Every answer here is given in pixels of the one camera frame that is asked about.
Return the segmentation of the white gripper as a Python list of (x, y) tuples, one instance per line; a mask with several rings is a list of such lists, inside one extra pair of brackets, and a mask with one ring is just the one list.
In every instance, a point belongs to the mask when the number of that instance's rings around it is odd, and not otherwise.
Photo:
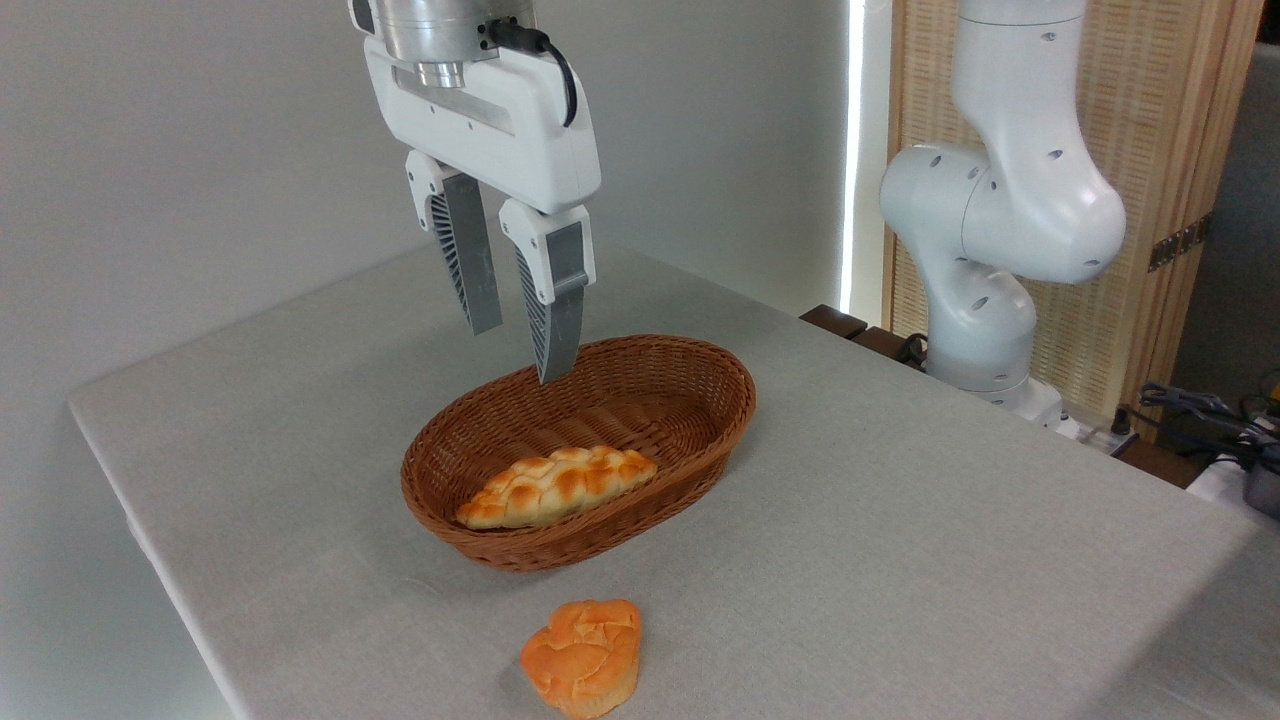
[(374, 37), (364, 53), (389, 131), (415, 149), (404, 170), (419, 224), (442, 249), (472, 333), (502, 324), (481, 181), (512, 197), (499, 222), (516, 247), (539, 380), (567, 374), (585, 288), (596, 281), (590, 217), (580, 204), (600, 188), (602, 172), (584, 90), (564, 126), (563, 76), (545, 56), (500, 50), (466, 64), (462, 88), (440, 88)]

